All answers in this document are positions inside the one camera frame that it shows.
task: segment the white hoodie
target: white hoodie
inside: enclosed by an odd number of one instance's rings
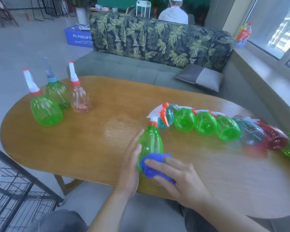
[[[171,6],[159,15],[159,20],[188,24],[188,15],[178,6]]]

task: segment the oval table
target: oval table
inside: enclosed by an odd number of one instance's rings
[[[31,96],[20,99],[6,114],[0,130],[7,154],[26,167],[113,186],[123,153],[132,137],[161,103],[192,106],[226,114],[253,115],[246,109],[209,95],[108,77],[80,78],[93,109],[71,109],[53,127],[38,124],[30,109]],[[70,87],[68,79],[62,80]],[[281,152],[246,148],[240,141],[224,143],[195,130],[174,125],[159,129],[164,152],[191,162],[208,190],[246,215],[281,218],[290,215],[290,158]],[[152,179],[141,174],[138,192],[170,198]]]

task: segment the person in white hoodie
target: person in white hoodie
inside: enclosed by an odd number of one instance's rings
[[[188,24],[188,15],[181,9],[183,0],[169,0],[169,7],[161,12],[159,20]]]

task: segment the forearm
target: forearm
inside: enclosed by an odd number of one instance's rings
[[[202,205],[196,206],[194,210],[219,232],[268,232],[252,219],[212,196],[208,197]]]
[[[113,189],[87,232],[119,231],[127,202],[127,195]]]

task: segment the wire basket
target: wire basket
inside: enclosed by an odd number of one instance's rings
[[[0,168],[0,232],[22,232],[58,201],[19,172]]]

